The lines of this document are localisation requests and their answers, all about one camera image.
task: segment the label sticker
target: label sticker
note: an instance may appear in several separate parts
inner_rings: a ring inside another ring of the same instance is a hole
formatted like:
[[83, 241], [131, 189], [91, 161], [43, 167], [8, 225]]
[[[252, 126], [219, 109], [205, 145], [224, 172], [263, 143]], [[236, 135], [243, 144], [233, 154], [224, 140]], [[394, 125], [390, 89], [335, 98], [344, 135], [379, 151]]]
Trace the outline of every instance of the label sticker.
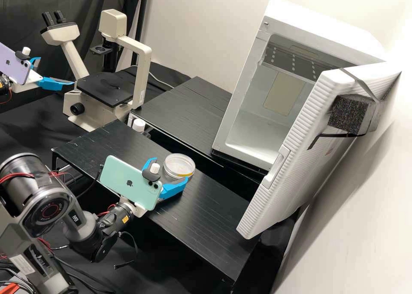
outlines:
[[19, 271], [21, 271], [25, 275], [30, 275], [31, 273], [36, 272], [22, 255], [16, 255], [12, 257], [10, 258], [10, 261], [18, 268]]
[[82, 224], [80, 218], [76, 215], [76, 211], [73, 209], [69, 212], [69, 217], [73, 220], [73, 222], [79, 227]]
[[139, 103], [143, 103], [143, 101], [144, 101], [144, 99], [145, 99], [145, 90], [143, 90], [141, 93], [140, 93], [140, 100], [139, 100]]

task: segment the smartphone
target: smartphone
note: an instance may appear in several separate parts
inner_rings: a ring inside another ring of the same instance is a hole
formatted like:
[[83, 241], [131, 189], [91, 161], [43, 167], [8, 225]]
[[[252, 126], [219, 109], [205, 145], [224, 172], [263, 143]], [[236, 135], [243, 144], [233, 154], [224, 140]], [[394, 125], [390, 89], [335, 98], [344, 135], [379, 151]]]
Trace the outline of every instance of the smartphone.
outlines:
[[31, 63], [16, 57], [13, 50], [0, 43], [0, 72], [20, 85], [26, 83]]

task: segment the tan panel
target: tan panel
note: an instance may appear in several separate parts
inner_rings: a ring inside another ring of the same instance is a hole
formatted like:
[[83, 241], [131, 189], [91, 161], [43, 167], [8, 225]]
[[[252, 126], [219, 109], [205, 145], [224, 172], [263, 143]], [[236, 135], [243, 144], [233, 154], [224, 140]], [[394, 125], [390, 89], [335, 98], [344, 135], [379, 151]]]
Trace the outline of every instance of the tan panel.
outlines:
[[304, 81], [279, 72], [263, 107], [288, 116], [304, 85]]

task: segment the red wire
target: red wire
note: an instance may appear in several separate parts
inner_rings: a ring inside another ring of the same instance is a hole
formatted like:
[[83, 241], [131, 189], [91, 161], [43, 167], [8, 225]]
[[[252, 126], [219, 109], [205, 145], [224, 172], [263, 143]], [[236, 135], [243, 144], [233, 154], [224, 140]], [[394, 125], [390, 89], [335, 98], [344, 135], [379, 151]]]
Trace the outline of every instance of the red wire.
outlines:
[[12, 89], [11, 88], [9, 89], [9, 94], [10, 94], [10, 96], [9, 96], [8, 100], [4, 101], [4, 102], [0, 102], [0, 104], [6, 104], [7, 102], [9, 102], [12, 99]]
[[51, 177], [58, 177], [58, 176], [61, 176], [61, 175], [66, 175], [66, 174], [68, 174], [68, 173], [67, 173], [67, 172], [61, 172], [61, 173], [50, 172], [50, 173], [49, 173], [49, 175], [50, 175]]
[[11, 173], [8, 174], [6, 176], [4, 176], [2, 179], [0, 179], [0, 184], [2, 184], [3, 182], [9, 180], [10, 178], [13, 177], [29, 177], [29, 178], [33, 178], [34, 175], [33, 174], [28, 174], [28, 173]]
[[103, 215], [107, 215], [107, 214], [110, 212], [110, 208], [112, 208], [112, 207], [116, 207], [116, 204], [111, 204], [111, 205], [109, 205], [109, 207], [107, 208], [107, 211], [101, 212], [101, 213], [97, 214], [97, 216], [98, 216], [98, 217], [101, 217], [101, 216], [103, 216]]
[[53, 253], [53, 250], [51, 249], [50, 243], [48, 243], [46, 240], [44, 240], [43, 238], [40, 238], [40, 237], [38, 237], [37, 239], [39, 241], [41, 241], [51, 253]]
[[[57, 173], [57, 172], [54, 172], [54, 171], [49, 172], [49, 175], [50, 175], [51, 177], [58, 177], [58, 176], [61, 176], [61, 175], [66, 175], [66, 174], [68, 174], [68, 173], [67, 173], [67, 172]], [[33, 174], [29, 174], [29, 173], [10, 173], [10, 174], [7, 174], [7, 175], [5, 175], [3, 178], [0, 179], [0, 184], [2, 184], [3, 182], [5, 182], [5, 181], [7, 181], [7, 180], [9, 180], [10, 178], [13, 178], [13, 177], [29, 177], [29, 178], [33, 178], [34, 175], [33, 175]]]

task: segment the black backdrop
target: black backdrop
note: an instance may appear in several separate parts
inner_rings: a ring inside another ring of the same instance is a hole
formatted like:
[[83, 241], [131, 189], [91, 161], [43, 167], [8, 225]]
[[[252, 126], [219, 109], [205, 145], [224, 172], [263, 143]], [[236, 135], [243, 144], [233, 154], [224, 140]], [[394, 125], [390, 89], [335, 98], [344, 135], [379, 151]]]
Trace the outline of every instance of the black backdrop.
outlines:
[[[80, 56], [90, 73], [101, 71], [103, 58], [89, 52], [91, 45], [101, 43], [97, 28], [102, 9], [128, 11], [133, 18], [130, 5], [137, 5], [138, 0], [0, 0], [0, 42], [12, 50], [21, 50], [23, 46], [31, 48], [31, 57], [42, 57], [38, 72], [43, 76], [74, 80], [69, 64], [59, 46], [47, 45], [40, 35], [45, 27], [41, 13], [61, 10], [69, 21], [75, 21], [80, 36], [74, 41]], [[49, 95], [42, 89], [33, 89], [15, 94], [10, 102], [0, 105], [4, 112], [19, 105]], [[0, 102], [6, 99], [0, 96]]]

